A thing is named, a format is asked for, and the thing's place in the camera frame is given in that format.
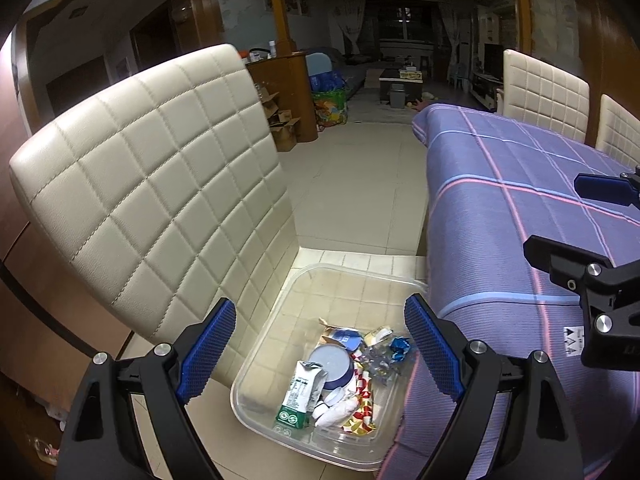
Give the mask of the tan snack wrapper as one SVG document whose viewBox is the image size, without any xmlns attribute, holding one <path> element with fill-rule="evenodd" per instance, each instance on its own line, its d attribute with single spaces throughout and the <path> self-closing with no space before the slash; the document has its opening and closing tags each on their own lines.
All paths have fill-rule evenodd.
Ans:
<svg viewBox="0 0 640 480">
<path fill-rule="evenodd" d="M 389 340 L 394 336 L 394 331 L 390 326 L 382 326 L 375 330 L 370 330 L 363 337 L 362 341 L 367 347 L 374 347 L 383 341 Z"/>
</svg>

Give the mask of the green white milk carton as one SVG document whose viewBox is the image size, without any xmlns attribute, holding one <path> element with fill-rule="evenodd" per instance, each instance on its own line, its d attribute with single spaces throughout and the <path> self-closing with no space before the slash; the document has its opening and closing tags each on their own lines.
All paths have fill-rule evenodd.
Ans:
<svg viewBox="0 0 640 480">
<path fill-rule="evenodd" d="M 277 412 L 276 423 L 293 429 L 306 428 L 325 383 L 326 371 L 320 363 L 298 361 Z"/>
</svg>

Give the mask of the torn blue paper cup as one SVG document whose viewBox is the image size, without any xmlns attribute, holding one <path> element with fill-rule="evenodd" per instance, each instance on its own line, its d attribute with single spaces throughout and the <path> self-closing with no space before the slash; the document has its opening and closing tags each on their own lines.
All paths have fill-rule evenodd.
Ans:
<svg viewBox="0 0 640 480">
<path fill-rule="evenodd" d="M 355 358 L 362 336 L 352 328 L 326 327 L 318 344 L 308 356 L 309 362 L 320 363 L 326 371 L 323 389 L 332 391 L 345 387 L 354 377 Z"/>
</svg>

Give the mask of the silver foil wrapper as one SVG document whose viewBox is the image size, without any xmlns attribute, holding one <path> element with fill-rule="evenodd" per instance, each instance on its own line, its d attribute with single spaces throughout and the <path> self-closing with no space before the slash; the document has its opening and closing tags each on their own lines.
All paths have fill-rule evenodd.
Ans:
<svg viewBox="0 0 640 480">
<path fill-rule="evenodd" d="M 393 360 L 389 348 L 361 346 L 358 351 L 357 360 L 380 384 L 388 385 L 400 375 L 400 365 Z"/>
</svg>

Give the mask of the white tablecloth label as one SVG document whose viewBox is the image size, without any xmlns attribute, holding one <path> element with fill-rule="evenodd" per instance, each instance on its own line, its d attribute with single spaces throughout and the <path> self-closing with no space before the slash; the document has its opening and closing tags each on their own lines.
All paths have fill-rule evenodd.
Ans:
<svg viewBox="0 0 640 480">
<path fill-rule="evenodd" d="M 566 356 L 580 356 L 585 348 L 585 329 L 582 326 L 563 328 L 564 351 Z"/>
</svg>

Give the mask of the blue foil wrapper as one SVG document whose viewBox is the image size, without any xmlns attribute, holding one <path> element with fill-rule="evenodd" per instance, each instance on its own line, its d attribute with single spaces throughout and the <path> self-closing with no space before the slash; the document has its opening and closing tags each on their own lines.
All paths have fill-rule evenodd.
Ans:
<svg viewBox="0 0 640 480">
<path fill-rule="evenodd" d="M 406 337 L 395 337 L 388 348 L 390 349 L 390 358 L 394 363 L 404 362 L 411 351 L 411 342 Z"/>
</svg>

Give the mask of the purple plaid tablecloth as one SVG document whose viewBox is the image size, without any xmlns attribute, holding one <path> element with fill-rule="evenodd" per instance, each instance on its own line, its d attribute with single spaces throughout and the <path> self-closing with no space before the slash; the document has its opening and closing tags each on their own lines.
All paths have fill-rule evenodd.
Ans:
<svg viewBox="0 0 640 480">
<path fill-rule="evenodd" d="M 566 334 L 582 325 L 578 297 L 523 254 L 532 235 L 607 256 L 639 255 L 637 209 L 583 200 L 582 172 L 618 162 L 550 130 L 466 107 L 434 104 L 413 119 L 426 149 L 428 304 L 470 339 L 507 356 L 548 353 L 570 401 L 584 474 L 601 478 L 639 417 L 639 377 L 580 362 Z"/>
</svg>

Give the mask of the red gold wrapper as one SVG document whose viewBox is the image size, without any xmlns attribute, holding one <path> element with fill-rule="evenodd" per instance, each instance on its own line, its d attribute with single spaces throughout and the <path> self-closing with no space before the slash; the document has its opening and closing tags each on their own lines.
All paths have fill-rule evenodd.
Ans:
<svg viewBox="0 0 640 480">
<path fill-rule="evenodd" d="M 342 425 L 345 434 L 356 437 L 372 434 L 376 429 L 373 421 L 373 392 L 370 373 L 359 363 L 355 364 L 356 410 Z"/>
</svg>

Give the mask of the clear plastic bin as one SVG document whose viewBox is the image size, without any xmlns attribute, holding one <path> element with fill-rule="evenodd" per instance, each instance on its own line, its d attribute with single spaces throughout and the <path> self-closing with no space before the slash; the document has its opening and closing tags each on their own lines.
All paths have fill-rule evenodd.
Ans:
<svg viewBox="0 0 640 480">
<path fill-rule="evenodd" d="M 295 271 L 231 388 L 238 421 L 316 460 L 378 470 L 416 359 L 405 301 L 425 292 L 326 263 Z"/>
</svg>

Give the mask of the cream quilted chair near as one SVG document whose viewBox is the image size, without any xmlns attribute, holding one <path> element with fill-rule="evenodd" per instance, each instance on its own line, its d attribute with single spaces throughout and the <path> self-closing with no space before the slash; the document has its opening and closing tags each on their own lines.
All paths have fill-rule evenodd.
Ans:
<svg viewBox="0 0 640 480">
<path fill-rule="evenodd" d="M 262 103 L 228 44 L 89 96 L 21 146 L 10 177 L 36 229 L 150 351 L 205 320 L 219 299 L 233 302 L 235 330 L 203 393 L 186 404 L 204 448 L 206 432 L 220 428 L 204 411 L 206 394 L 223 386 L 234 415 L 235 378 L 295 271 L 326 263 L 425 284 L 418 256 L 299 243 Z M 134 414 L 137 403 L 146 409 L 144 396 L 119 380 L 132 359 L 93 353 L 70 410 L 58 478 L 153 477 Z"/>
</svg>

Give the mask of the dark coffee table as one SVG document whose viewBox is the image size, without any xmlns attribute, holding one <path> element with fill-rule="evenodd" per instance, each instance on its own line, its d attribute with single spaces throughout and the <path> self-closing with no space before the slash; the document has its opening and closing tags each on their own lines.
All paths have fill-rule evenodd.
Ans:
<svg viewBox="0 0 640 480">
<path fill-rule="evenodd" d="M 386 68 L 378 77 L 380 102 L 391 108 L 403 108 L 422 100 L 423 79 L 420 70 Z"/>
</svg>

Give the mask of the cardboard boxes pile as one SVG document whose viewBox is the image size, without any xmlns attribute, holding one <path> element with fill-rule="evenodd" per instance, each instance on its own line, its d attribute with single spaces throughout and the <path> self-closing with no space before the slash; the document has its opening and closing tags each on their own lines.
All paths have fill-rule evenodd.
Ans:
<svg viewBox="0 0 640 480">
<path fill-rule="evenodd" d="M 289 152 L 297 144 L 297 127 L 299 118 L 292 110 L 280 105 L 280 93 L 271 93 L 262 84 L 256 84 L 262 109 L 278 152 Z"/>
</svg>

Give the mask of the colourful shopping bag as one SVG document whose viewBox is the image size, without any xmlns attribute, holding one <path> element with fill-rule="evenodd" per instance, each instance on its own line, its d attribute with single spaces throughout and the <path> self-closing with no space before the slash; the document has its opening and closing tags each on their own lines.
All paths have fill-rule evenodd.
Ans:
<svg viewBox="0 0 640 480">
<path fill-rule="evenodd" d="M 348 121 L 346 81 L 337 70 L 309 77 L 317 125 L 329 128 Z"/>
</svg>

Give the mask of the wooden cabinet divider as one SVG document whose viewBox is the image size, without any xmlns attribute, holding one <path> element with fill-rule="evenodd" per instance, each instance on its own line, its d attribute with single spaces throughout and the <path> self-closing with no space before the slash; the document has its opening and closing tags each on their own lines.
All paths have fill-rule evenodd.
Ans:
<svg viewBox="0 0 640 480">
<path fill-rule="evenodd" d="M 299 118 L 297 141 L 306 143 L 317 140 L 316 112 L 303 52 L 250 63 L 246 68 L 255 84 L 261 84 L 271 93 L 278 92 L 280 107 L 290 110 L 294 117 Z"/>
</svg>

